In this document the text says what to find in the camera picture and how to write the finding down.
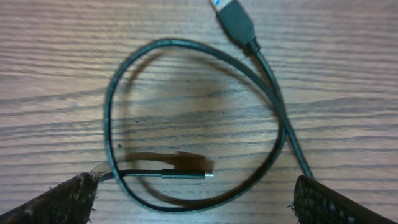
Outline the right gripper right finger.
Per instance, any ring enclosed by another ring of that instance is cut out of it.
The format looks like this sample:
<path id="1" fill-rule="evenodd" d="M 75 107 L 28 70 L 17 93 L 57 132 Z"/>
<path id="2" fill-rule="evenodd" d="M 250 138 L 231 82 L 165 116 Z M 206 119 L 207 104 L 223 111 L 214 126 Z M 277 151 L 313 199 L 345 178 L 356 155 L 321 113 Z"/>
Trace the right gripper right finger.
<path id="1" fill-rule="evenodd" d="M 290 206 L 300 224 L 396 224 L 305 175 Z"/>

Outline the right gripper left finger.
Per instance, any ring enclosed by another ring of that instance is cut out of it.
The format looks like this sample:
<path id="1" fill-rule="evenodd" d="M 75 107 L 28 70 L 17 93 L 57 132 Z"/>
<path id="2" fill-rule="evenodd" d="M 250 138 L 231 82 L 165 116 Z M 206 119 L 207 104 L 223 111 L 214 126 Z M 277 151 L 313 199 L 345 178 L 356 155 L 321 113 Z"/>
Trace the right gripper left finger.
<path id="1" fill-rule="evenodd" d="M 1 215 L 1 224 L 89 222 L 100 177 L 81 173 Z"/>

